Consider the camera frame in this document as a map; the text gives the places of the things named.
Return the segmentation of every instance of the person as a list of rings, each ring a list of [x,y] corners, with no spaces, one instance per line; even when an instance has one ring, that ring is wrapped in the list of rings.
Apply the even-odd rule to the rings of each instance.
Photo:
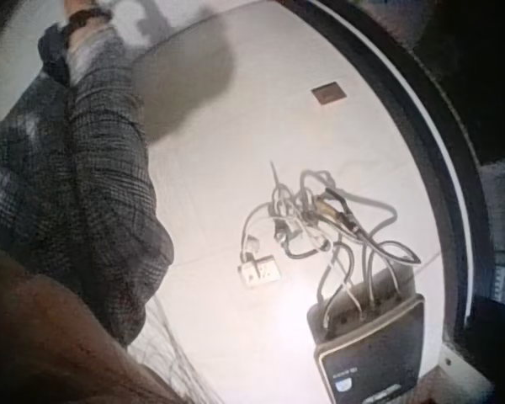
[[[64,8],[0,122],[0,402],[192,402],[125,350],[173,244],[124,44],[94,1]]]

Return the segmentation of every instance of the tangled wires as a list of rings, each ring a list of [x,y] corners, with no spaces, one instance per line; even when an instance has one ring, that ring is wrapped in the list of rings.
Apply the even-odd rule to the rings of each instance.
[[[393,264],[399,263],[417,266],[421,263],[421,260],[409,247],[400,242],[391,240],[377,242],[374,239],[375,234],[379,230],[396,221],[396,211],[394,209],[380,202],[344,193],[342,190],[336,188],[336,184],[328,172],[304,171],[300,176],[299,192],[294,194],[289,187],[279,182],[273,163],[272,170],[274,173],[275,188],[271,195],[271,201],[256,208],[251,215],[249,215],[243,227],[241,252],[243,263],[247,261],[246,249],[247,240],[249,239],[249,221],[260,210],[267,209],[268,217],[263,219],[274,223],[274,239],[283,248],[284,253],[289,258],[306,259],[317,254],[330,255],[330,262],[326,269],[326,273],[324,273],[318,285],[316,295],[319,303],[323,302],[322,289],[325,279],[335,264],[341,267],[341,270],[345,273],[343,281],[323,306],[322,325],[325,329],[329,328],[329,315],[333,303],[342,293],[348,294],[348,297],[356,305],[360,316],[362,317],[363,315],[361,304],[348,287],[348,283],[351,280],[355,268],[354,250],[348,245],[349,243],[361,246],[362,267],[364,281],[366,282],[368,291],[369,305],[372,308],[376,306],[372,277],[372,266],[376,256],[380,257],[388,268],[396,293],[400,295],[398,279],[396,278]],[[321,183],[325,187],[325,192],[314,195],[314,193],[306,187],[307,178],[314,178],[317,182]],[[356,203],[388,209],[392,213],[392,217],[368,232],[361,226],[355,217],[344,194],[349,198],[351,197]],[[326,228],[329,229],[331,233],[334,232],[337,234],[335,240],[333,240],[333,237]],[[290,244],[300,235],[305,236],[309,240],[311,249],[299,253],[292,252]],[[405,256],[392,254],[385,250],[386,247],[396,247],[400,249]],[[348,255],[348,267],[346,270],[338,259],[338,254],[341,251]]]

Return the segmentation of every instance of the cable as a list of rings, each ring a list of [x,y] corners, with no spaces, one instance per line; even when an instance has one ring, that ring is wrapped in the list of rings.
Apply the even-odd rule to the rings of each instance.
[[[361,305],[359,304],[359,301],[355,298],[354,294],[352,294],[350,292],[350,290],[348,289],[348,280],[352,276],[352,273],[354,271],[354,265],[355,265],[355,259],[353,256],[354,252],[352,251],[352,248],[350,246],[348,246],[347,244],[344,244],[343,242],[337,242],[337,243],[334,243],[334,245],[336,245],[336,247],[342,248],[347,253],[349,264],[348,264],[348,272],[346,273],[346,276],[344,277],[340,286],[338,286],[337,290],[335,290],[335,293],[333,293],[332,296],[329,298],[329,300],[327,301],[326,306],[323,310],[322,325],[323,325],[324,329],[329,328],[329,311],[331,310],[333,302],[336,300],[337,296],[343,291],[347,292],[350,299],[353,300],[353,303],[357,306],[357,308],[359,310],[359,314],[361,316],[363,314],[363,311],[362,311]]]
[[[242,263],[245,263],[246,262],[246,259],[244,258],[244,254],[243,254],[243,250],[245,249],[245,242],[247,241],[247,237],[248,237],[248,232],[247,232],[247,229],[248,229],[248,225],[249,225],[249,221],[262,209],[266,209],[269,207],[269,202],[266,202],[265,204],[261,204],[259,206],[257,206],[256,208],[254,208],[251,213],[249,213],[249,215],[247,216],[247,219],[245,219],[245,223],[243,223],[243,228],[242,228],[242,242],[241,242],[241,246],[242,246],[242,250],[240,251],[240,254],[239,254],[239,258],[241,260]]]

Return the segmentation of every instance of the router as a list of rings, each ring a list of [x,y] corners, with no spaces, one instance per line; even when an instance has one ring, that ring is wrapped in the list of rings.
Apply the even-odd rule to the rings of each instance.
[[[386,270],[381,271],[380,281],[375,282],[380,287],[376,306],[366,307],[360,316],[348,310],[348,301],[339,303],[327,331],[321,321],[324,305],[309,310],[316,365],[333,404],[387,402],[417,384],[424,298],[414,291],[410,268],[399,267],[397,273],[398,279],[407,280],[400,295],[392,293]],[[359,300],[365,300],[364,284],[355,289]]]

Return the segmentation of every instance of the black cable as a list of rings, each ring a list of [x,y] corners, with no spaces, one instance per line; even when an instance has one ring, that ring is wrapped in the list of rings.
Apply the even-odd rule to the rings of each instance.
[[[320,247],[320,251],[327,251],[330,247],[331,243],[326,240],[322,246]],[[309,257],[312,257],[313,255],[316,255],[318,254],[318,250],[310,250],[310,251],[307,251],[307,252],[302,252],[301,254],[294,254],[290,251],[290,245],[288,242],[283,242],[282,243],[282,248],[284,250],[284,252],[286,253],[286,255],[288,256],[288,258],[292,258],[292,259],[306,259],[306,258],[309,258]]]

